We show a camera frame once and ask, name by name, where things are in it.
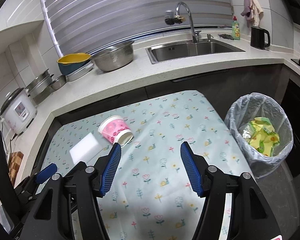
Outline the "yellow green plastic bag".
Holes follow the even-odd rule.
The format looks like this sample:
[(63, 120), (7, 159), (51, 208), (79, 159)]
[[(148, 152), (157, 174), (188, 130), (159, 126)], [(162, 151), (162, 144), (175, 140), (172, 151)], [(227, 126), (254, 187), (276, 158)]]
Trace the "yellow green plastic bag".
[(280, 143), (279, 134), (268, 118), (255, 117), (242, 128), (245, 141), (266, 157), (273, 157), (275, 146)]

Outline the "chrome kitchen faucet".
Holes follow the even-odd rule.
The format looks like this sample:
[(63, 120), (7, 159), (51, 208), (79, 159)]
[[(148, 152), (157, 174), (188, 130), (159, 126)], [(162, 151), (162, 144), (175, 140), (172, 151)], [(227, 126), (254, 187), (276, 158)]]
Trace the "chrome kitchen faucet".
[(185, 8), (186, 13), (189, 18), (190, 28), (191, 28), (191, 33), (192, 33), (192, 40), (194, 43), (198, 43), (200, 40), (200, 38), (199, 38), (200, 31), (195, 31), (191, 11), (185, 2), (182, 2), (182, 1), (178, 2), (175, 7), (175, 11), (173, 11), (173, 10), (165, 11), (165, 23), (167, 25), (174, 25), (174, 24), (182, 24), (183, 22), (185, 22), (186, 18), (181, 16), (181, 14), (180, 14), (181, 7)]

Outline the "white foam sponge block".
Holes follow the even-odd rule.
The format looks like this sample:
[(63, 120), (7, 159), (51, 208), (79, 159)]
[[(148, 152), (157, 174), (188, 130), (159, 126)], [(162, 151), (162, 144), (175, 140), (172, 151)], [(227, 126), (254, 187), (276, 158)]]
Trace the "white foam sponge block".
[(102, 150), (102, 145), (92, 133), (89, 133), (70, 149), (70, 156), (74, 165), (78, 164), (80, 161), (87, 164)]

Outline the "pink white paper cup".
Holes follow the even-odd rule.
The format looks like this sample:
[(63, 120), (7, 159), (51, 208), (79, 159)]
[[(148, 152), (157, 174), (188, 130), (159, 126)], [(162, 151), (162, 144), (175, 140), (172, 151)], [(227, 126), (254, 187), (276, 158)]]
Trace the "pink white paper cup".
[(98, 128), (98, 132), (111, 144), (118, 143), (121, 147), (133, 139), (132, 131), (119, 115), (113, 115), (104, 120)]

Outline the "floral light blue tablecloth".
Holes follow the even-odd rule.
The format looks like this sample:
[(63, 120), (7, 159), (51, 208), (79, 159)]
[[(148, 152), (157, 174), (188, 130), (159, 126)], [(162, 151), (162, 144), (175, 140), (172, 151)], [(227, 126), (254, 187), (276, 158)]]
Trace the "floral light blue tablecloth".
[(182, 142), (224, 173), (240, 175), (250, 167), (217, 111), (198, 91), (187, 90), (140, 101), (62, 126), (53, 136), (43, 166), (56, 164), (66, 175), (72, 152), (89, 139), (109, 153), (102, 122), (119, 115), (133, 133), (122, 149), (110, 191), (98, 200), (110, 239), (191, 239), (204, 200), (192, 190), (180, 157)]

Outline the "white rice cooker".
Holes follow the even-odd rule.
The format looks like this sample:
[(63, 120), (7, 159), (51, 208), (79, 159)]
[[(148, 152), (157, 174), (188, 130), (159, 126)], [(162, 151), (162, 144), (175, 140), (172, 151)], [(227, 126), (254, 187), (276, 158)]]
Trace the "white rice cooker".
[(9, 92), (0, 109), (0, 116), (17, 135), (27, 129), (36, 114), (37, 109), (24, 88)]

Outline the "stacked steel steamer pots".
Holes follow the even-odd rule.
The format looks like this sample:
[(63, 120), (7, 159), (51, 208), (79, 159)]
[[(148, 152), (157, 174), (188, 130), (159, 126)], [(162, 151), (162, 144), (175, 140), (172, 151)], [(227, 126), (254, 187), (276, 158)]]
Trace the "stacked steel steamer pots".
[(25, 92), (31, 98), (38, 96), (42, 93), (51, 83), (53, 74), (50, 74), (47, 69), (42, 74), (37, 76), (26, 88)]

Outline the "small steel bowl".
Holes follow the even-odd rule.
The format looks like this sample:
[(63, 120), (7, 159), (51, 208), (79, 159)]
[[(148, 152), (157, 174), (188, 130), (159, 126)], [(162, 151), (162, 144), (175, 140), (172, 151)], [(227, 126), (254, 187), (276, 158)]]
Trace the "small steel bowl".
[(59, 77), (55, 78), (51, 84), (50, 87), (52, 90), (57, 91), (60, 88), (62, 88), (66, 84), (66, 77), (65, 75), (60, 75)]

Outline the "yellow teal plastic basin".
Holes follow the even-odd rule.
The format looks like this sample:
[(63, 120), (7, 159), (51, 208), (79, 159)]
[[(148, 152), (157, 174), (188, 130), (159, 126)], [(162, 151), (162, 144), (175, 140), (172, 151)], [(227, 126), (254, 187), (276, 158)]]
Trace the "yellow teal plastic basin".
[(59, 70), (63, 75), (69, 75), (90, 61), (91, 55), (74, 53), (65, 55), (57, 60)]

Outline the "stainless steel sink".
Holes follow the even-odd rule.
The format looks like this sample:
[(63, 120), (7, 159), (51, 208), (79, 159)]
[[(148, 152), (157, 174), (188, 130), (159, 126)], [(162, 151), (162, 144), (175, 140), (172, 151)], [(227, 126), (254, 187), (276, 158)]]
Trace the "stainless steel sink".
[(193, 43), (190, 41), (172, 42), (146, 48), (147, 55), (152, 64), (159, 62), (181, 59), (186, 57), (221, 54), (221, 53), (240, 53), (244, 50), (230, 44), (211, 40)]

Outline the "dark steel wool scrubber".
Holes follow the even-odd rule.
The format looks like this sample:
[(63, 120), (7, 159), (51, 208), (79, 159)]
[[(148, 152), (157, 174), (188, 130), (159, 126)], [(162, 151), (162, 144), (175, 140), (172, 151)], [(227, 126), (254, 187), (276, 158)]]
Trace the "dark steel wool scrubber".
[(219, 34), (218, 35), (220, 38), (224, 38), (227, 40), (234, 40), (234, 38), (230, 34)]

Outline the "green dish soap bottle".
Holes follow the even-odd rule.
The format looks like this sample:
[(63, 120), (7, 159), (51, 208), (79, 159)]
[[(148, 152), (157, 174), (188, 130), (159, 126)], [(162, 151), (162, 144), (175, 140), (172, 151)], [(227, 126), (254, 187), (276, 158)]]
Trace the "green dish soap bottle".
[(240, 34), (239, 22), (238, 22), (236, 16), (233, 16), (233, 22), (232, 22), (231, 29), (232, 29), (232, 38), (234, 40), (240, 40), (241, 34)]

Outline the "black electric kettle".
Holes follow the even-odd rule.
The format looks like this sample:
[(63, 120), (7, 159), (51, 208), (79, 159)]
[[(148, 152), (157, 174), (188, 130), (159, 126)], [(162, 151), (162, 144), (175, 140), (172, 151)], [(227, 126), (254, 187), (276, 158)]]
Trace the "black electric kettle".
[(257, 49), (265, 50), (270, 46), (270, 33), (260, 27), (251, 27), (250, 45)]

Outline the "purple hanging cloth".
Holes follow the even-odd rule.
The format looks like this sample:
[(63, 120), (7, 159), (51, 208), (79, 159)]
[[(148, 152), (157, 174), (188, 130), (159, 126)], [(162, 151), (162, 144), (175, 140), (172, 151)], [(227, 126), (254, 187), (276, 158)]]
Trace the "purple hanging cloth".
[(243, 11), (241, 12), (246, 20), (247, 27), (251, 27), (254, 22), (254, 10), (253, 10), (253, 0), (244, 0), (243, 2)]

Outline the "pink hanging cloth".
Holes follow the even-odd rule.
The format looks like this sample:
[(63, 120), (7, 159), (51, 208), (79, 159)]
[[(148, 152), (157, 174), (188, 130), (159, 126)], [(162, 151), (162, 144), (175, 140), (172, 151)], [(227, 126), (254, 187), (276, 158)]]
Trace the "pink hanging cloth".
[(250, 16), (251, 16), (251, 23), (255, 27), (260, 26), (260, 15), (263, 14), (263, 9), (260, 6), (258, 0), (250, 0)]

